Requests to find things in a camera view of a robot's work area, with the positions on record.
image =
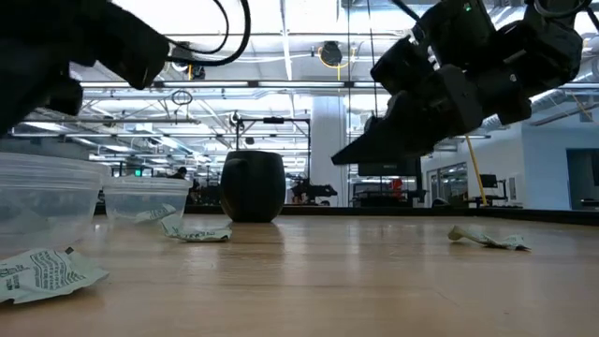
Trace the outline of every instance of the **plastic bowl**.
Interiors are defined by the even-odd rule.
[[[51,161],[46,167],[11,164],[0,161],[0,255],[80,239],[92,222],[101,176]]]
[[[183,216],[191,182],[169,178],[112,178],[104,186],[112,224],[152,223],[165,214]]]
[[[0,167],[19,166],[94,172],[100,175],[102,184],[112,176],[112,168],[106,165],[45,155],[0,153],[0,163],[2,163]]]

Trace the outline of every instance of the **yellow pole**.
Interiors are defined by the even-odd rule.
[[[472,142],[470,137],[466,135],[466,141],[468,142],[468,149],[470,150],[470,157],[472,158],[472,164],[475,167],[476,180],[478,181],[478,189],[480,190],[480,197],[483,199],[483,205],[487,206],[487,197],[485,196],[485,190],[483,189],[483,182],[480,180],[480,172],[478,171],[478,163],[476,163],[475,150],[472,148]]]

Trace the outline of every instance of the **white wall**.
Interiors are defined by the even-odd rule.
[[[598,131],[544,126],[522,129],[528,208],[571,209],[566,149],[599,148]]]
[[[498,180],[508,180],[508,178],[517,177],[518,175],[523,177],[524,158],[521,141],[521,124],[510,125],[510,128],[507,130],[490,132],[490,135],[490,139],[472,139],[480,173],[495,174]],[[466,141],[460,144],[456,153],[434,153],[432,158],[422,159],[425,188],[430,189],[428,182],[429,171],[463,162],[466,162],[468,166],[468,196],[469,198],[480,196],[475,167]],[[519,200],[518,202],[510,202],[511,204],[522,203],[526,207],[526,187],[524,180],[519,179],[517,187]],[[495,191],[486,189],[485,193],[501,195],[503,191],[500,185]]]

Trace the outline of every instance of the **column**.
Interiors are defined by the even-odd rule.
[[[346,113],[342,96],[317,96],[312,108],[312,184],[330,184],[337,197],[328,200],[331,207],[347,207],[347,169],[336,167],[330,158],[346,143]]]

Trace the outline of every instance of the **black cable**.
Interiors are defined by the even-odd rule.
[[[582,9],[584,9],[585,7],[588,7],[591,5],[592,0],[583,0],[581,1],[578,6],[563,11],[563,12],[555,12],[555,11],[550,11],[550,10],[546,10],[543,5],[541,5],[540,0],[534,0],[534,9],[541,14],[542,17],[546,18],[546,19],[562,19],[562,18],[567,18],[567,17],[571,17],[574,15],[577,15],[579,13],[579,11],[581,11]]]
[[[420,17],[418,16],[418,14],[416,14],[411,8],[405,5],[402,0],[391,1],[393,1],[393,4],[395,4],[397,7],[401,8],[405,12],[405,14],[407,14],[410,18],[414,19],[416,23],[420,24]]]
[[[595,26],[595,29],[597,30],[597,32],[599,32],[599,20],[597,20],[597,16],[595,15],[595,12],[592,11],[592,8],[587,7],[587,15],[589,15],[589,19],[591,19],[592,24]]]
[[[177,41],[167,37],[168,42],[172,43],[173,45],[175,45],[183,50],[200,53],[200,54],[210,55],[210,54],[216,54],[219,51],[221,51],[223,49],[223,47],[225,47],[226,41],[228,40],[228,33],[229,33],[228,32],[229,31],[228,15],[226,14],[226,10],[219,0],[212,0],[212,1],[218,6],[218,8],[221,10],[221,13],[223,13],[223,17],[225,18],[225,26],[226,26],[225,37],[223,38],[223,42],[221,42],[220,46],[218,46],[216,49],[213,49],[211,51],[200,51],[200,50],[197,50],[194,48],[187,47],[187,46],[183,45],[182,43],[177,42]]]
[[[224,66],[232,63],[237,60],[247,48],[248,43],[250,42],[250,35],[252,34],[252,17],[250,15],[250,5],[248,4],[248,0],[240,0],[241,6],[243,7],[243,19],[245,20],[243,27],[243,38],[241,39],[241,44],[237,48],[235,52],[233,52],[228,57],[217,60],[217,61],[209,61],[209,60],[193,60],[193,59],[185,59],[182,57],[172,57],[168,56],[167,62],[178,62],[185,63],[191,66]]]

